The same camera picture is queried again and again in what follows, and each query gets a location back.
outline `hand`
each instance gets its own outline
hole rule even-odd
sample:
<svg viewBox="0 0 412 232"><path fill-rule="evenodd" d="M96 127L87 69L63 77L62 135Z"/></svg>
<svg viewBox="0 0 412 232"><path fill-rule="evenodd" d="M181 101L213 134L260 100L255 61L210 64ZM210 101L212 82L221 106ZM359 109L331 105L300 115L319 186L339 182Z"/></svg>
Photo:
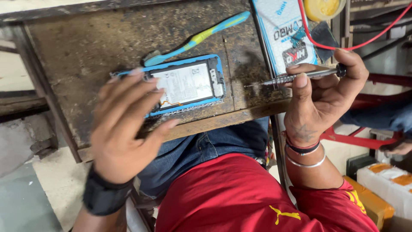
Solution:
<svg viewBox="0 0 412 232"><path fill-rule="evenodd" d="M161 124L145 139L136 140L135 136L144 116L163 94L156 89L156 80L143 81L143 72L138 69L100 89L90 141L95 170L102 178L125 183L156 157L165 136L179 120Z"/></svg>
<svg viewBox="0 0 412 232"><path fill-rule="evenodd" d="M284 119L288 137L295 146L315 144L321 133L350 108L369 76L358 54L336 49L334 57L347 66L346 76L340 81L336 75L309 79L304 72L325 69L313 64L286 68L288 74L302 73L293 80L293 96Z"/></svg>

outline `black wrist strap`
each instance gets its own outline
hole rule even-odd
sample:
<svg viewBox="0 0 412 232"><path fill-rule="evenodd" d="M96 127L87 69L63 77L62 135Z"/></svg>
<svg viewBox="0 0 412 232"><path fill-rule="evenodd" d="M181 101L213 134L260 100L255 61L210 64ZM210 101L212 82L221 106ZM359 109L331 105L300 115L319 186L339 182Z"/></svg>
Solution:
<svg viewBox="0 0 412 232"><path fill-rule="evenodd" d="M286 145L287 145L288 147L290 147L294 152L297 152L297 153L299 153L299 154L307 154L307 153L313 152L314 150L316 150L316 149L319 147L319 144L320 144L320 143L321 143L321 142L320 142L320 140L319 140L318 143L317 143L315 146L313 146L313 147L311 147L311 148L308 148L308 149L302 149L302 148L298 148L298 147L294 147L294 146L290 145L290 144L288 143L288 140L286 140Z"/></svg>
<svg viewBox="0 0 412 232"><path fill-rule="evenodd" d="M133 188L133 180L124 184L113 184L100 177L91 166L83 194L87 210L98 216L106 216L118 211L126 202Z"/></svg>

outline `red t-shirt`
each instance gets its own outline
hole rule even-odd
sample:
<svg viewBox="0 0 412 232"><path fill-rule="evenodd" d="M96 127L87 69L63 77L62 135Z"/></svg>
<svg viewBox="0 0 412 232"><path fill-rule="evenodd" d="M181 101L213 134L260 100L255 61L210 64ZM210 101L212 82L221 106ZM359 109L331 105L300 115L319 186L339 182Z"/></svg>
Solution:
<svg viewBox="0 0 412 232"><path fill-rule="evenodd" d="M156 232L378 232L348 182L339 189L286 191L254 159L226 154L177 178L159 208Z"/></svg>

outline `blue phone frame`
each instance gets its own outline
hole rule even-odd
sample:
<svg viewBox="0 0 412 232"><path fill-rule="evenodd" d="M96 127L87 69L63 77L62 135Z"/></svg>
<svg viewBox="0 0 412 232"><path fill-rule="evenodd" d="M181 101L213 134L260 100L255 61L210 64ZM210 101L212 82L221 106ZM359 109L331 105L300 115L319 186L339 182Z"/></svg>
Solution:
<svg viewBox="0 0 412 232"><path fill-rule="evenodd" d="M223 76L222 62L220 61L220 57L216 54L204 55L204 56L193 57L193 58L189 58L189 59L173 61L173 62L164 63L164 64L158 64L158 65L154 65L154 66L150 66L150 67L145 67L145 68L143 68L142 71L147 72L147 71L151 71L151 70L155 70L155 69L165 69L165 68L168 68L168 67L171 67L171 66L194 63L194 62L206 60L206 59L209 59L209 58L216 58L218 60L218 64L216 65L216 68L217 68L217 71L220 72L220 74L222 75L222 78L224 80L225 78ZM130 71L123 71L123 72L118 73L117 75L122 76L122 75L129 74L129 73L130 73ZM226 96L226 84L223 81L223 97L222 98L224 98L225 96ZM185 109L185 108L189 108L189 107L195 107L195 106L210 103L210 102L215 102L215 101L218 101L222 98L213 97L213 98L210 98L210 99L202 100L202 101L199 101L199 102L193 102L193 103L183 105L183 106L178 106L178 107L165 109L165 110L159 110L157 112L150 112L145 116L145 118L155 116L155 115L170 113L170 112L173 112L173 111L177 111L177 110L181 110L181 109Z"/></svg>

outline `silver bangle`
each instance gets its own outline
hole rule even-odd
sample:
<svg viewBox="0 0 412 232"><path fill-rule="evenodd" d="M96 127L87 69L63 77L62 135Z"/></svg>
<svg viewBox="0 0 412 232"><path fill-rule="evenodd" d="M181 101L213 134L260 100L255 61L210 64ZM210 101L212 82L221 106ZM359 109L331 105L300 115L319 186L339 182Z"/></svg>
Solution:
<svg viewBox="0 0 412 232"><path fill-rule="evenodd" d="M323 154L324 154L323 159L322 159L319 163L316 163L316 164L314 164L314 165L304 165L304 164L301 164L301 163L298 163L298 162L292 160L292 159L289 157L288 153L286 152L286 149L285 149L285 156L286 156L286 158L288 158L288 160L289 160L291 163L295 164L296 166L299 166L299 167L301 167L301 168L314 168L314 167L317 167L317 166L321 165L321 164L325 161L325 158L326 158L325 148L323 147L322 144L321 144L321 146L322 146L322 150L323 150Z"/></svg>

